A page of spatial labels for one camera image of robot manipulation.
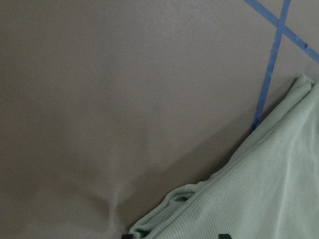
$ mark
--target blue tape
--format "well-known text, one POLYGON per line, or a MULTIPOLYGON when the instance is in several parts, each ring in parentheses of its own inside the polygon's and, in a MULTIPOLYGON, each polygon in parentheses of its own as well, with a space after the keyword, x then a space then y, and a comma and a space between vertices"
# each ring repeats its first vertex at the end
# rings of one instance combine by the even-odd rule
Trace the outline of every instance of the blue tape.
MULTIPOLYGON (((261 3, 257 0, 244 0, 249 4, 254 10, 256 10, 260 15, 267 19, 275 27, 278 26, 279 20, 273 15, 268 9, 266 9, 261 3)), ((319 54, 316 53, 312 48, 308 47, 308 44, 305 43, 299 36, 297 36, 293 31, 288 27, 284 26, 283 34, 288 37, 292 42, 294 42, 300 49, 302 49, 306 54, 313 58, 317 63, 319 63, 319 54)))
POLYGON ((285 0, 284 4, 283 4, 283 8, 281 10, 280 19, 279 19, 278 24, 277 24, 277 31, 276 31, 272 51, 271 51, 271 54, 269 57, 263 86, 262 86, 262 89, 261 89, 261 92, 259 95, 257 109, 256 109, 254 121, 253 121, 253 124, 251 127, 251 131, 254 131, 256 129, 256 127, 259 125, 259 123, 260 123, 259 119, 260 119, 261 114, 263 113, 263 109, 264 109, 264 105, 266 102, 266 97, 267 97, 271 77, 272 77, 272 74, 274 71, 274 66, 276 63, 277 55, 278 55, 278 49, 280 46, 281 37, 283 35, 284 26, 285 26, 286 19, 287 19, 289 4, 290 4, 290 0, 285 0))

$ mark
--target cloth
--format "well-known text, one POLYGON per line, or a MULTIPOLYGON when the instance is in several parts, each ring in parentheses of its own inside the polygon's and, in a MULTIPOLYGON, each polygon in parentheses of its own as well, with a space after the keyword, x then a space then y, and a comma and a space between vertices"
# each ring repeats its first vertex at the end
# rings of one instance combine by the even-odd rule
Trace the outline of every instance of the cloth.
POLYGON ((134 239, 319 238, 319 85, 298 78, 222 169, 169 192, 129 233, 134 239))

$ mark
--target blue tape strip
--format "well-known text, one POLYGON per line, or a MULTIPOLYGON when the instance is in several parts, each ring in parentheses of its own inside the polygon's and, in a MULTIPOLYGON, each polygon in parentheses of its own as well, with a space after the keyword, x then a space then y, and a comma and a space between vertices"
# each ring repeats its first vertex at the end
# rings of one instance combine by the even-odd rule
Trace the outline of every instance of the blue tape strip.
POLYGON ((278 49, 280 46, 281 37, 283 35, 284 26, 285 26, 286 19, 287 19, 289 4, 290 4, 290 0, 285 0, 284 4, 283 4, 283 8, 281 10, 280 19, 278 21, 277 31, 276 31, 272 51, 271 51, 271 54, 269 57, 263 86, 262 86, 262 89, 261 89, 261 92, 259 95, 257 109, 256 109, 256 113, 255 113, 255 118, 254 118, 254 121, 253 121, 253 124, 251 127, 251 131, 254 131, 256 129, 256 127, 259 125, 259 123, 260 123, 259 119, 260 119, 261 114, 263 113, 263 109, 264 109, 264 105, 265 105, 265 101, 266 101, 266 97, 267 97, 267 93, 268 93, 268 89, 269 89, 269 85, 270 85, 270 81, 271 81, 271 76, 272 76, 273 71, 274 71, 274 66, 276 63, 277 55, 278 55, 278 49))
MULTIPOLYGON (((266 9, 261 3, 257 0, 244 0, 249 4, 254 10, 256 10, 260 15, 267 19, 275 27, 278 26, 279 20, 273 15, 268 9, 266 9)), ((306 54, 313 58, 317 63, 319 63, 319 54, 316 53, 312 48, 308 47, 308 44, 305 43, 299 36, 297 36, 293 31, 288 27, 284 26, 283 34, 288 37, 292 42, 294 42, 300 49, 302 49, 306 54)))

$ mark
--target garment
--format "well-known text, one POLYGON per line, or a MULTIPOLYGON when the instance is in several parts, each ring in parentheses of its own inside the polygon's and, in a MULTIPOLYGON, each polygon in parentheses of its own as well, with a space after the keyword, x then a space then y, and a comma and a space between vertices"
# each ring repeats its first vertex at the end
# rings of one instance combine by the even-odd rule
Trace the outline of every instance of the garment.
POLYGON ((129 233, 134 239, 319 238, 319 85, 298 78, 222 169, 172 190, 129 233))

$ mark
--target towel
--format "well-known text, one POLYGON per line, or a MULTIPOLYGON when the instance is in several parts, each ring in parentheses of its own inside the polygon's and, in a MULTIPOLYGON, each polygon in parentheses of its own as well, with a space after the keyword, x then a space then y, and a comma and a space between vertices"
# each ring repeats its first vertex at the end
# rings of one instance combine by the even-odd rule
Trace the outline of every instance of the towel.
POLYGON ((319 85, 302 75, 206 181, 169 192, 133 239, 319 238, 319 85))

